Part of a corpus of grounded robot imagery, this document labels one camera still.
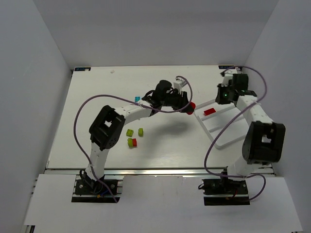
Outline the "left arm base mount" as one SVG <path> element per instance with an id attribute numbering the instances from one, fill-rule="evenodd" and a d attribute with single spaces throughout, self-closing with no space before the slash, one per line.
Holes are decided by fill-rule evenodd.
<path id="1" fill-rule="evenodd" d="M 73 203 L 117 203 L 122 193 L 123 180 L 108 179 L 104 182 L 109 186 L 116 201 L 110 195 L 108 189 L 101 183 L 93 191 L 81 178 L 76 178 L 72 193 Z"/>

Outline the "red small lego brick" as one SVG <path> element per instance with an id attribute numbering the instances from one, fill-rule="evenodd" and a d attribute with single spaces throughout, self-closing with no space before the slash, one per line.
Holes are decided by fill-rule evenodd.
<path id="1" fill-rule="evenodd" d="M 137 147 L 137 140 L 135 138 L 132 139 L 133 147 Z"/>

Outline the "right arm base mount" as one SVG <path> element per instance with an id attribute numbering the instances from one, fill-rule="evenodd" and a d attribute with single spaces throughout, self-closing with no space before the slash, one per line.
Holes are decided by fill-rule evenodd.
<path id="1" fill-rule="evenodd" d="M 205 206 L 241 206 L 249 205 L 246 181 L 234 181 L 228 178 L 203 179 L 198 186 L 204 194 Z"/>

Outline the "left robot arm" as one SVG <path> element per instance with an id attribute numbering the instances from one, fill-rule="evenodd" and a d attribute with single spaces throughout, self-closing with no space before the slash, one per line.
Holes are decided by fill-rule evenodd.
<path id="1" fill-rule="evenodd" d="M 81 180 L 92 194 L 111 190 L 104 183 L 104 167 L 109 150 L 118 142 L 126 124 L 161 113 L 162 107 L 170 107 L 170 113 L 193 114 L 195 104 L 191 101 L 192 96 L 182 90 L 188 84 L 182 76 L 177 76 L 174 83 L 161 80 L 138 102 L 128 100 L 125 107 L 106 105 L 100 110 L 89 128 L 91 153 L 86 154 L 89 164 L 80 173 Z"/>

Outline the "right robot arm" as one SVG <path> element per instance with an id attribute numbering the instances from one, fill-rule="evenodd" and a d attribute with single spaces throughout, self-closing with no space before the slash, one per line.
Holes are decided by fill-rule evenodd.
<path id="1" fill-rule="evenodd" d="M 280 160 L 286 128 L 274 122 L 260 105 L 257 94 L 248 89 L 248 75 L 222 73 L 223 81 L 218 84 L 215 101 L 220 104 L 234 104 L 238 116 L 248 124 L 241 156 L 221 173 L 234 181 L 241 181 L 258 168 Z"/>

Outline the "red curved lego brick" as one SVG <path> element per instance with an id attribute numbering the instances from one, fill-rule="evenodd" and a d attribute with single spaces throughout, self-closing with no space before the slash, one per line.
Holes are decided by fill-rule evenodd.
<path id="1" fill-rule="evenodd" d="M 188 105 L 187 108 L 185 109 L 186 113 L 187 113 L 188 115 L 193 114 L 193 112 L 194 112 L 194 110 L 195 110 L 195 107 L 196 107 L 195 103 L 189 102 L 189 105 Z"/>

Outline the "red lego plate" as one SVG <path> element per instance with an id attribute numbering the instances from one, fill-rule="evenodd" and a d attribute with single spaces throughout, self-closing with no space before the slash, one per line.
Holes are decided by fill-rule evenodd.
<path id="1" fill-rule="evenodd" d="M 215 112 L 216 112 L 216 110 L 214 108 L 209 108 L 209 109 L 204 111 L 204 115 L 205 116 L 209 116 L 209 115 L 211 115 L 211 114 L 213 114 Z"/>

